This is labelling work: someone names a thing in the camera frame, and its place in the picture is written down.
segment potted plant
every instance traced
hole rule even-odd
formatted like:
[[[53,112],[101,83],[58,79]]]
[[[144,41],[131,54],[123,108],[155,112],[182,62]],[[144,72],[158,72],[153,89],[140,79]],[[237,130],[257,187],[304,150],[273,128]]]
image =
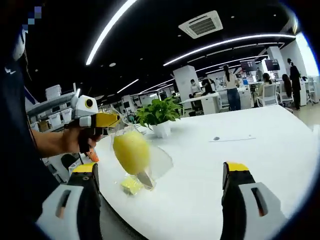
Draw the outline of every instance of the potted plant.
[[[171,133],[169,121],[180,119],[179,110],[182,108],[174,103],[173,97],[163,101],[154,99],[148,106],[138,108],[136,116],[141,126],[151,129],[151,125],[158,138],[166,138]]]

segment black ceiling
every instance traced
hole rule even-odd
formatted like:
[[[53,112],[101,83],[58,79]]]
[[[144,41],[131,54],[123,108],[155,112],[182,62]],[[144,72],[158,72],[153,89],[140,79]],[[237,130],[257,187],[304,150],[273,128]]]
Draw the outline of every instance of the black ceiling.
[[[100,33],[125,2],[47,1],[42,9],[42,18],[36,19],[35,25],[29,27],[26,39],[28,69],[32,79],[26,79],[26,86],[38,101],[45,100],[45,88],[60,84],[62,91],[70,90],[73,82],[81,84],[83,94],[93,97],[105,95],[103,99],[106,99],[107,95],[116,94],[139,79],[118,97],[136,94],[172,79],[173,70],[198,57],[247,44],[290,42],[289,39],[278,38],[244,40],[211,48],[163,66],[180,55],[226,39],[279,33],[289,18],[275,1],[137,0],[102,42],[91,65],[86,66]],[[192,39],[178,28],[178,25],[213,10],[219,14],[223,30]],[[189,64],[197,70],[232,59],[255,56],[264,48],[261,45],[238,48]],[[116,63],[116,66],[109,67],[111,63]],[[215,69],[199,71],[198,75],[203,76],[205,72]]]

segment small yellow sponge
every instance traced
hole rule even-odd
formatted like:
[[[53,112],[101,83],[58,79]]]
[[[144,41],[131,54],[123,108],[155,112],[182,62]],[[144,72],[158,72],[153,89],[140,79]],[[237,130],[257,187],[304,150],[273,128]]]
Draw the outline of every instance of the small yellow sponge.
[[[128,176],[121,183],[123,190],[126,194],[135,195],[139,192],[140,189],[144,187],[144,185],[138,180],[133,179],[131,176]]]

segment white flower pot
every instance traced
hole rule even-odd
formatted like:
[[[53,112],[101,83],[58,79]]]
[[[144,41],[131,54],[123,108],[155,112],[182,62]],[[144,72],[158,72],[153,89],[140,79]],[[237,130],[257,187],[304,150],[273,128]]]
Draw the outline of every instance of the white flower pot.
[[[156,125],[152,125],[153,132],[158,138],[167,138],[171,134],[169,121]]]

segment green plant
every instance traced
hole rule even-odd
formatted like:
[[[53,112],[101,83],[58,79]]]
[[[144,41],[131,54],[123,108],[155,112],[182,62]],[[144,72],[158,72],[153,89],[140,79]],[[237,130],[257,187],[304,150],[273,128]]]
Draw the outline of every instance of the green plant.
[[[175,122],[176,119],[180,119],[178,112],[182,108],[174,103],[173,97],[167,97],[163,101],[154,99],[148,106],[138,108],[136,116],[141,126],[149,127],[149,125],[158,125],[166,121]]]

